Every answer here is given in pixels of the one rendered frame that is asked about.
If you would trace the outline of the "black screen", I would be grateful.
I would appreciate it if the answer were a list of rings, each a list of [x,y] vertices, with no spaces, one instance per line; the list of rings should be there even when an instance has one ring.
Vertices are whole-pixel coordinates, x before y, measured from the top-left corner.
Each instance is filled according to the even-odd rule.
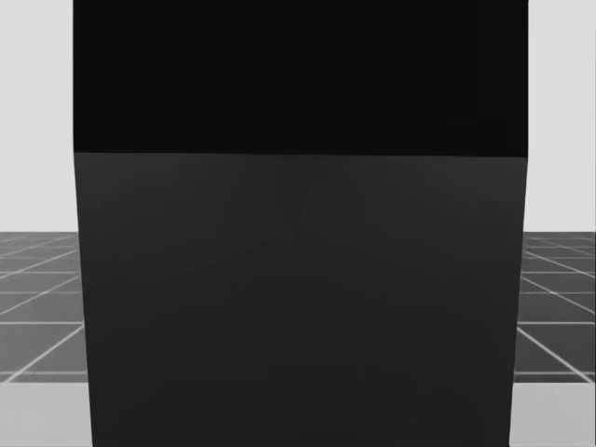
[[[92,447],[509,447],[529,0],[73,0]]]

